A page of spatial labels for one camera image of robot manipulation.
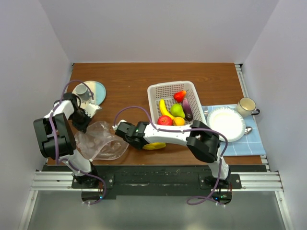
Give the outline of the yellow fake banana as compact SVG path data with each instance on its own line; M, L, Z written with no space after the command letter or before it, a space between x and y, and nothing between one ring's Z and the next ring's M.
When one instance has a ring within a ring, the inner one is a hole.
M164 142L154 142L154 143L149 143L143 146L143 149L145 150L158 150L158 149L163 149L166 147L166 143Z
M165 100L164 100L164 99L161 99L161 100L160 100L159 108L160 108L160 112L161 112L162 115L168 116L168 117L170 117L172 120L174 120L175 117L172 116L172 115L169 113L169 111L167 110L167 107L166 107L166 105L165 105Z

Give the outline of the clear zip top bag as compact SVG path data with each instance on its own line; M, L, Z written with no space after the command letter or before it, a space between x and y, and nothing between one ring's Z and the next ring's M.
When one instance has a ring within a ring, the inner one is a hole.
M80 153L90 161L116 160L129 146L123 139L111 133L110 124L106 121L89 125L85 133L78 131L74 138Z

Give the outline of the red fake apple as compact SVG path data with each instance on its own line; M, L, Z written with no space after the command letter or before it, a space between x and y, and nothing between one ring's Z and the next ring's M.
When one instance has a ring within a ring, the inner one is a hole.
M173 120L171 117L167 115L163 115L158 118L157 123L158 125L162 125L162 126L172 126Z

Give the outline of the orange fake bell pepper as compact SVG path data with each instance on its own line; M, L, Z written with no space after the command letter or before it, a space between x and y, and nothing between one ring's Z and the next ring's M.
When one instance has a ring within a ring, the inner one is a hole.
M185 119L182 117L175 117L173 119L173 125L174 126L184 126L185 125Z

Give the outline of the green fake pear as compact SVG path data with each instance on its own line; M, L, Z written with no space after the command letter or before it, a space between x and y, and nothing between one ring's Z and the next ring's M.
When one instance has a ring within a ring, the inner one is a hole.
M171 106L170 114L174 117L181 117L185 119L185 113L183 111L182 105L175 103Z

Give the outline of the purple fake eggplant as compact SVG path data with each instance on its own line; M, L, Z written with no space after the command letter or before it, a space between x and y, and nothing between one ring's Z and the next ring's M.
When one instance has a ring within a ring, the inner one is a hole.
M191 109L191 106L190 106L187 98L183 99L182 107L183 107L183 111L184 111L184 114L185 114L185 118L188 121L192 121L193 120L192 109Z

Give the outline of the red orange fake peach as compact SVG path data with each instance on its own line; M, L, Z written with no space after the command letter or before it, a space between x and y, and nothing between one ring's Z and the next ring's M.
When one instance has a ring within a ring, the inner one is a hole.
M180 91L180 92L177 92L173 95L173 98L174 100L177 102L177 103L181 103L183 102L183 100L185 99L185 96L186 96L187 92L185 90L183 91Z

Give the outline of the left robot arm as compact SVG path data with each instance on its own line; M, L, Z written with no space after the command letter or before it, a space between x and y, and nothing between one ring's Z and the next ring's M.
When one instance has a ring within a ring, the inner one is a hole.
M81 107L81 99L70 92L55 101L46 116L33 122L41 154L45 158L64 163L72 170L74 181L88 188L98 186L98 172L77 150L69 121L77 130L85 133L93 116L101 109L93 101Z

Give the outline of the grey mug on plate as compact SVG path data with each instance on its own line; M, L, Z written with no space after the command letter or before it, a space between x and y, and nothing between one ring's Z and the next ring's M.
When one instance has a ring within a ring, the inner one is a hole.
M81 100L87 101L92 95L88 87L84 84L79 84L75 87L75 93L80 97Z

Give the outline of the cream and blue plate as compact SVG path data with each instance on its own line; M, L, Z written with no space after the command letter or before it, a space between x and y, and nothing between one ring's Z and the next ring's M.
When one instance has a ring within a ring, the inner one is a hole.
M84 83L88 86L88 89L91 92L92 97L87 101L83 101L75 93L75 88L74 88L72 93L78 96L78 100L79 100L78 105L82 109L85 109L87 104L90 103L90 102L92 102L96 105L100 105L106 97L106 89L105 89L104 85L102 83L94 81L94 80L85 81Z

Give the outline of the white paper plate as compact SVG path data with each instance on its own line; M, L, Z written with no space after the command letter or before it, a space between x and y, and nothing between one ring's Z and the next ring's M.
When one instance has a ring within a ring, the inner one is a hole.
M213 109L209 112L206 122L212 130L223 134L228 142L241 139L245 133L246 123L243 117L228 107Z

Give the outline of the metal spoon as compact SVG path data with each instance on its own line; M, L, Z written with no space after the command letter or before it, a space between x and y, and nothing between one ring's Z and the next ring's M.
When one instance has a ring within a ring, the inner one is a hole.
M252 128L251 126L247 126L247 127L245 128L244 135L248 135L252 130L253 130L253 128Z

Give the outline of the cream enamel mug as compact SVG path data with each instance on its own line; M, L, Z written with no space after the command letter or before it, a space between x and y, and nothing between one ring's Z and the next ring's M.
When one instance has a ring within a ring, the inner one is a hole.
M260 109L257 108L256 103L248 97L244 97L239 100L235 110L243 117L248 117L250 115L259 115Z

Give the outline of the blue checked cloth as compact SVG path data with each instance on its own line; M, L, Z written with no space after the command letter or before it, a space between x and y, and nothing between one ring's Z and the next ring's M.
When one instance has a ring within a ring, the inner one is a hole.
M221 107L228 107L235 110L234 104L227 104L208 106L208 111L211 112L213 109ZM246 126L252 127L253 130L248 135L243 135L243 137L237 141L228 142L224 156L232 157L265 155L265 150L254 118L252 116L248 116L243 119L246 123Z

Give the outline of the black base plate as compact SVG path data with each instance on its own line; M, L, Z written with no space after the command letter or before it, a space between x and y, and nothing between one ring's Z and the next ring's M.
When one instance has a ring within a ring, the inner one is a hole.
M83 201L117 196L207 196L215 185L211 170L199 166L97 166L99 184L82 190Z

